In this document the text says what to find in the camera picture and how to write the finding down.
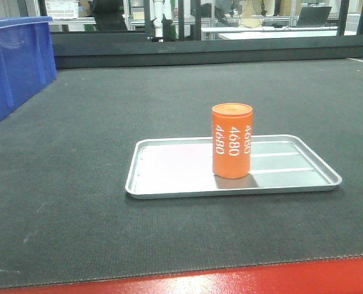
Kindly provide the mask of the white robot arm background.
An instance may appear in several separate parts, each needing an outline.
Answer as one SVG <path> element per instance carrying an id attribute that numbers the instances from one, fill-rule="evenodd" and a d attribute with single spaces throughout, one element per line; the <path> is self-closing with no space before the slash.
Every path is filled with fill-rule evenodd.
<path id="1" fill-rule="evenodd" d="M 162 42 L 164 38 L 163 22 L 164 19 L 164 8 L 166 2 L 163 0 L 152 0 L 150 1 L 150 18 L 153 22 L 155 29 L 155 37 Z"/>

